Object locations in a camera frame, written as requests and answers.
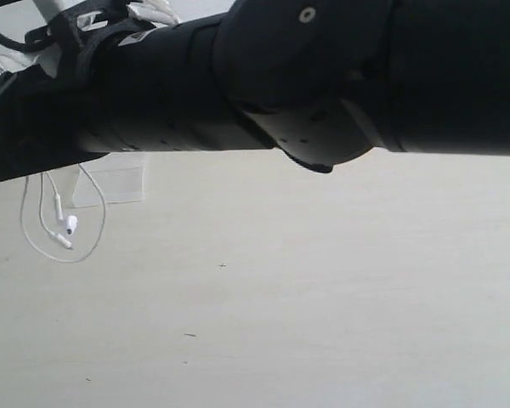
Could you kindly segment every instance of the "white surface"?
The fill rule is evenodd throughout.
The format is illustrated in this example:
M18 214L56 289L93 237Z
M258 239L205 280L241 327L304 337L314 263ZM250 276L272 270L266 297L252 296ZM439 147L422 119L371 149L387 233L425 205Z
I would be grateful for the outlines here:
M0 184L0 408L510 408L510 159L154 155L76 267L27 248L20 190Z
M144 199L146 165L145 153L121 153L90 161L85 168L102 189L106 202L117 204ZM98 192L82 172L78 173L72 203L78 208L101 205Z

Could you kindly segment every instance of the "white wall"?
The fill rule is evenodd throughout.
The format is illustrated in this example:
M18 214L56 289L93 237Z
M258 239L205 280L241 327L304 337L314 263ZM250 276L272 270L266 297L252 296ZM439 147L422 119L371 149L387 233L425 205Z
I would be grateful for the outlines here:
M147 188L62 266L0 184L0 408L510 408L510 159L162 154Z

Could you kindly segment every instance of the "screw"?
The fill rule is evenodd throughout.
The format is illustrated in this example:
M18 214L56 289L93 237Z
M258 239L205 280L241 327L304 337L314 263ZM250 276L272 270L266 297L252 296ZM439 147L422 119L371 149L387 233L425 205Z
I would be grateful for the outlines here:
M314 20L316 15L317 10L315 8L307 7L300 12L300 15L298 16L298 21L300 21L303 24L308 24Z

